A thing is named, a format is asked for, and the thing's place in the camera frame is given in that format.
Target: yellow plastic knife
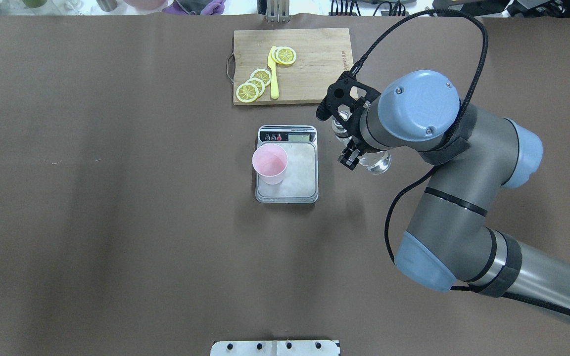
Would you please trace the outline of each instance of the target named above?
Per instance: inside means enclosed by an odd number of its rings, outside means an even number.
[[[272,53],[276,49],[276,46],[273,45],[270,51],[267,53],[267,67],[270,68],[272,71],[272,82],[270,83],[270,97],[272,99],[279,98],[279,82],[276,79],[276,62],[274,58],[272,58]]]

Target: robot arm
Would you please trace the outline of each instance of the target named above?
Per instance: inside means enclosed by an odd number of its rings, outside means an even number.
[[[455,121],[459,95],[437,72],[406,75],[381,95],[358,83],[367,91],[358,101],[342,99],[353,84],[348,81],[342,76],[333,84],[317,111],[321,120],[333,115],[351,134],[342,164],[354,169],[366,152],[408,146],[437,166],[404,232],[398,269],[437,291],[460,280],[490,297],[516,295],[570,310],[568,264],[484,226],[499,189],[524,184],[538,169],[538,136],[472,105]],[[352,115],[336,116],[340,103]]]

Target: pink plastic cup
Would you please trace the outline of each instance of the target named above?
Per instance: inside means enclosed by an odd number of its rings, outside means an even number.
[[[252,167],[263,182],[274,185],[285,178],[287,152],[278,144],[266,143],[254,151]]]

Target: blue joint cap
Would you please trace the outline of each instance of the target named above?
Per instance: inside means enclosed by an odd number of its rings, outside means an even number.
[[[405,231],[395,265],[407,277],[439,292],[452,288],[457,278],[423,243]]]
[[[459,113],[459,93],[450,79],[433,70],[418,70],[387,86],[378,103],[382,126],[409,142],[445,133]]]
[[[542,161],[542,141],[540,138],[522,126],[519,126],[514,120],[507,119],[512,123],[518,135],[518,160],[514,173],[503,188],[518,188],[529,180],[529,176],[538,170]]]

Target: brown paper backdrop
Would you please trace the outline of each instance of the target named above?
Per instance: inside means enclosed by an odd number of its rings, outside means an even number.
[[[238,29],[349,27],[355,59],[395,20],[294,16],[0,18],[0,355],[207,355],[215,340],[333,338],[345,356],[570,355],[570,326],[510,300],[436,293],[390,263],[394,194],[428,167],[395,149],[350,172],[314,106],[234,107]],[[570,262],[570,20],[484,19],[473,102],[545,145],[489,225]],[[423,68],[465,90],[480,50],[462,19],[419,18],[358,78]],[[262,205],[262,124],[319,129],[315,205]],[[393,217],[398,245],[421,189]]]

